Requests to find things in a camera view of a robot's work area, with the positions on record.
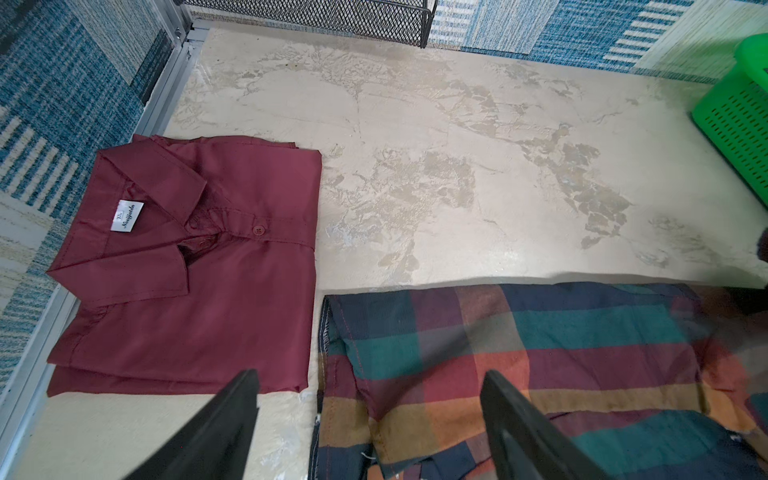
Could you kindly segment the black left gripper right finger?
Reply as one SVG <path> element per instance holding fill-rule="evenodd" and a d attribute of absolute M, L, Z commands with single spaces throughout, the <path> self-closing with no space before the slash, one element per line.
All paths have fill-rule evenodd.
<path fill-rule="evenodd" d="M 500 372 L 485 374 L 480 401 L 499 479 L 609 477 Z"/>

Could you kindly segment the multicolour plaid long sleeve shirt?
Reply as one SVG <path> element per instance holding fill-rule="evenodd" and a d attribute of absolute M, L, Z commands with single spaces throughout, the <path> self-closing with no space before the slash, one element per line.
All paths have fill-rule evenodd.
<path fill-rule="evenodd" d="M 491 479 L 502 374 L 618 479 L 767 475 L 767 293 L 685 284 L 329 295 L 313 479 Z"/>

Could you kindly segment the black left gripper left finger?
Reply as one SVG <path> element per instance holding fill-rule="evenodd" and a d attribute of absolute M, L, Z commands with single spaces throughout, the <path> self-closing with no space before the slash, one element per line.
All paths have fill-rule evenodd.
<path fill-rule="evenodd" d="M 129 479 L 242 479 L 258 416 L 258 372 L 237 374 Z"/>

